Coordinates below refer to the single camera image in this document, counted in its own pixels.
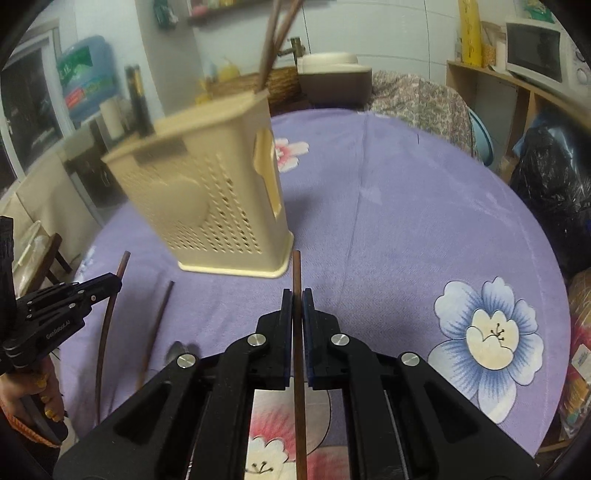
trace faucet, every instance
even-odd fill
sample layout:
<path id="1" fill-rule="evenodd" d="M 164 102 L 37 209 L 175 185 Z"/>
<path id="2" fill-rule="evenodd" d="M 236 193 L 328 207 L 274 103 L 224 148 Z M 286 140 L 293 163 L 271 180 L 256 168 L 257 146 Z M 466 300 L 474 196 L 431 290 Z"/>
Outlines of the faucet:
<path id="1" fill-rule="evenodd" d="M 297 59 L 299 57 L 304 56 L 304 53 L 306 52 L 306 47 L 301 44 L 301 40 L 299 37 L 290 38 L 290 42 L 291 42 L 291 48 L 286 48 L 285 50 L 280 50 L 277 53 L 277 56 L 283 57 L 285 55 L 289 55 L 290 53 L 293 53 L 294 61 L 295 61 L 295 64 L 297 65 Z"/>

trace purple tablecloth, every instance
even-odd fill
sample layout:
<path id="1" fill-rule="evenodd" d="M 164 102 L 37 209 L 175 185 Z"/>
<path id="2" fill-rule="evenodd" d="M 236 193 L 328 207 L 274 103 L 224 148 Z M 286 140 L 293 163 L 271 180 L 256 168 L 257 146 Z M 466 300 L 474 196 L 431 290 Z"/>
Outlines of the purple tablecloth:
<path id="1" fill-rule="evenodd" d="M 303 286 L 313 289 L 316 307 L 377 352 L 428 359 L 534 453 L 560 397 L 570 321 L 554 254 L 519 198 L 460 150 L 395 119 L 307 111 L 273 119 L 273 129 L 297 144 L 299 165 L 281 173 L 281 184 Z M 265 280 L 179 270 L 131 204 L 98 235 L 79 275 L 115 271 L 126 249 L 131 260 L 106 350 L 104 416 L 134 392 L 170 280 L 176 286 L 151 374 L 175 340 L 195 344 L 201 356 L 222 352 L 277 310 L 282 289 L 291 287 L 289 274 Z M 105 307 L 97 305 L 61 349 L 62 387 L 79 435 L 94 425 Z M 330 428 L 318 442 L 343 445 L 339 402 L 330 408 Z"/>

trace wooden cabinet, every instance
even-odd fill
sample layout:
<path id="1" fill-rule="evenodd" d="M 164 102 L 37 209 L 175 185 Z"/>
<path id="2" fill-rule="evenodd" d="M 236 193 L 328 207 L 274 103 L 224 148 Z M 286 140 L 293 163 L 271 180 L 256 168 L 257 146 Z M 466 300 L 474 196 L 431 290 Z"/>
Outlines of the wooden cabinet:
<path id="1" fill-rule="evenodd" d="M 562 110 L 591 133 L 591 114 L 578 105 L 568 103 L 552 93 L 507 74 L 455 61 L 447 63 L 447 85 L 457 91 L 472 109 L 476 104 L 476 86 L 479 75 L 493 76 L 499 81 L 517 88 L 515 111 L 513 112 L 507 145 L 505 145 L 506 158 L 514 158 L 513 147 L 531 126 L 538 113 L 548 104 Z"/>

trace white flower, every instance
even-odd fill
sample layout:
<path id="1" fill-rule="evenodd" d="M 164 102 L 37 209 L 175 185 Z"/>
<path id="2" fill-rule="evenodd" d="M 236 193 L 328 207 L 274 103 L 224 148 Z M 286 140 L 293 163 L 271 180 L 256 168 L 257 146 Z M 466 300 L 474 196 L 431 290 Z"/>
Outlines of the white flower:
<path id="1" fill-rule="evenodd" d="M 261 437 L 248 439 L 245 480 L 291 480 L 296 478 L 296 463 L 288 462 L 283 441 L 275 439 L 265 444 Z"/>
<path id="2" fill-rule="evenodd" d="M 428 363 L 466 398 L 478 394 L 480 409 L 502 422 L 515 403 L 516 383 L 529 385 L 542 367 L 535 310 L 525 300 L 516 303 L 511 287 L 497 277 L 481 293 L 449 282 L 435 314 L 450 340 L 431 351 Z"/>
<path id="3" fill-rule="evenodd" d="M 306 142 L 290 144 L 286 138 L 276 138 L 275 153 L 277 154 L 279 171 L 285 173 L 296 168 L 300 163 L 300 160 L 296 156 L 308 153 L 309 148 L 310 146 Z"/>

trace paper towel roll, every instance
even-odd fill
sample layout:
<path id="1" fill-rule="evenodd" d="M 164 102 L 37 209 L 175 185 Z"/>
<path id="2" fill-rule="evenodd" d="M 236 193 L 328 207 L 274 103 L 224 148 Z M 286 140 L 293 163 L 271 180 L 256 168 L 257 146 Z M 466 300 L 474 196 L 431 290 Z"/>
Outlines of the paper towel roll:
<path id="1" fill-rule="evenodd" d="M 507 69 L 507 43 L 504 40 L 496 41 L 496 68 L 502 72 Z"/>
<path id="2" fill-rule="evenodd" d="M 111 140 L 115 141 L 125 135 L 125 130 L 121 124 L 121 111 L 115 97 L 109 98 L 100 104 L 100 112 L 109 132 Z"/>

